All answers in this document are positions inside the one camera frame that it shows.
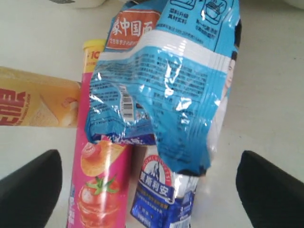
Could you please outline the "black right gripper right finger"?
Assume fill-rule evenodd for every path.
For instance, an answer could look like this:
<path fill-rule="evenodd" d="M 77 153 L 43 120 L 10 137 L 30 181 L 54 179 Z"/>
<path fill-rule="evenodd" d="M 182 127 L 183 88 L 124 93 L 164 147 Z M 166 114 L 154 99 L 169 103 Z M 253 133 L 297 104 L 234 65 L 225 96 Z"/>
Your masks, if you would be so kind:
<path fill-rule="evenodd" d="M 304 184 L 253 151 L 243 151 L 236 174 L 242 206 L 255 228 L 302 228 Z"/>

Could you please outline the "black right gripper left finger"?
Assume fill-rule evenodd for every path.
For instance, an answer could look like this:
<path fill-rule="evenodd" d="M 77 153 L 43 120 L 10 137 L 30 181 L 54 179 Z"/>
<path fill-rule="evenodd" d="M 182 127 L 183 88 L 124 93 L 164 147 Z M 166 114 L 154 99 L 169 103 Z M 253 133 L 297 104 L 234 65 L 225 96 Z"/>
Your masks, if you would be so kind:
<path fill-rule="evenodd" d="M 0 181 L 0 226 L 43 228 L 62 189 L 62 160 L 48 150 Z"/>

